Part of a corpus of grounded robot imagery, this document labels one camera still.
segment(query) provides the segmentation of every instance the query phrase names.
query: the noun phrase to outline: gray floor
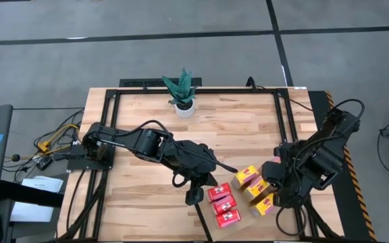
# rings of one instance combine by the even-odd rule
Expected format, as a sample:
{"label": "gray floor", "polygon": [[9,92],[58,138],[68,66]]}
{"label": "gray floor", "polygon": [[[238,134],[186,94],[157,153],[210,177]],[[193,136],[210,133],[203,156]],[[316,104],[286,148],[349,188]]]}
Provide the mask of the gray floor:
{"label": "gray floor", "polygon": [[[274,0],[274,7],[282,30],[389,26],[387,0]],[[262,0],[0,3],[0,40],[265,29],[271,23]],[[330,90],[336,102],[358,98],[366,104],[361,129],[348,145],[378,240],[389,241],[389,173],[376,155],[378,130],[389,123],[389,32],[282,38],[295,86]],[[242,85],[248,76],[261,85],[285,85],[273,36],[14,45],[0,46],[0,104],[83,106],[90,87],[177,76],[182,68],[205,86]],[[33,153],[32,140],[73,112],[14,111],[7,154]],[[389,165],[389,140],[381,151]],[[42,173],[63,173],[65,166],[57,162]]]}

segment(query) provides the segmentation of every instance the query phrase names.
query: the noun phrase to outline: wooden tabletop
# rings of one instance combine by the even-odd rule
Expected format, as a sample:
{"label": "wooden tabletop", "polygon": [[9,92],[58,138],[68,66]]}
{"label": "wooden tabletop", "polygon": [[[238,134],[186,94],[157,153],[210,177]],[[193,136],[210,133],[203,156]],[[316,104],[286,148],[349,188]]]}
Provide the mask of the wooden tabletop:
{"label": "wooden tabletop", "polygon": [[[91,88],[80,127],[82,137],[93,122],[99,122],[106,88]],[[289,88],[290,98],[310,107],[307,90]],[[262,164],[272,158],[273,148],[281,142],[276,109],[270,94],[198,94],[196,111],[188,119],[179,118],[167,103],[168,94],[123,94],[118,110],[117,128],[131,130],[141,123],[156,119],[176,140],[205,143],[219,161],[237,169]],[[288,138],[290,130],[286,108],[281,99],[282,113]],[[113,100],[108,117],[112,112]],[[296,130],[300,139],[316,132],[313,113],[292,103]],[[213,172],[219,180],[230,172],[221,167]],[[80,181],[70,214],[70,224],[83,209],[90,172]],[[66,232],[68,206],[80,171],[70,174],[58,221],[58,234]],[[188,186],[174,188],[172,172],[160,165],[141,161],[123,148],[117,148],[113,169],[109,172],[105,206],[99,234],[100,241],[137,240],[206,240],[194,207],[184,203]],[[343,234],[332,188],[312,191],[314,207],[326,223]],[[91,236],[95,209],[91,211],[87,236]],[[288,232],[296,232],[293,210],[280,216]],[[262,223],[250,226],[242,234],[226,240],[289,240],[276,227],[275,212],[265,216]]]}

